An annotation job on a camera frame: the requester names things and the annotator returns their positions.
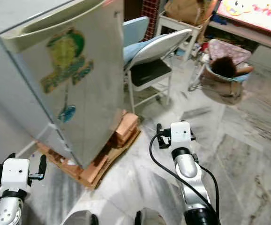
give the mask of black chair seat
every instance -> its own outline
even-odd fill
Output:
[[[170,67],[161,59],[158,59],[153,62],[133,66],[131,68],[131,81],[136,87],[140,87],[171,71]]]

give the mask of refrigerator door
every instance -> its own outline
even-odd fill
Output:
[[[121,0],[74,1],[0,35],[83,166],[121,120],[122,11]]]

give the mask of marble floor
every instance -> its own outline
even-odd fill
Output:
[[[141,119],[141,134],[103,178],[97,190],[85,190],[68,216],[78,210],[95,213],[102,225],[131,225],[138,210],[157,210],[168,225],[185,224],[183,204],[176,181],[150,159],[148,145],[156,124],[168,128],[180,120],[190,122],[197,141],[192,149],[199,161],[217,178],[220,192],[220,219],[223,225],[271,225],[271,73],[257,69],[244,85],[244,95],[235,105],[223,104],[205,91],[187,92],[193,68],[173,60],[169,105],[166,98],[152,99],[136,108]],[[136,101],[165,82],[138,93]],[[125,93],[129,109],[128,93]],[[156,158],[173,169],[168,150]],[[203,181],[212,202],[213,183]]]

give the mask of sticker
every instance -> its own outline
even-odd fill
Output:
[[[76,85],[94,68],[94,61],[86,61],[82,55],[85,46],[82,33],[73,28],[53,36],[46,46],[54,69],[40,81],[46,94],[69,78]]]

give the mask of refrigerator door handle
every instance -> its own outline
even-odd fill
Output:
[[[0,38],[10,52],[20,53],[45,38],[70,27],[74,21],[86,14],[90,14],[101,6],[107,6],[111,2],[110,0],[85,0],[55,14],[41,18],[15,32],[1,34]]]

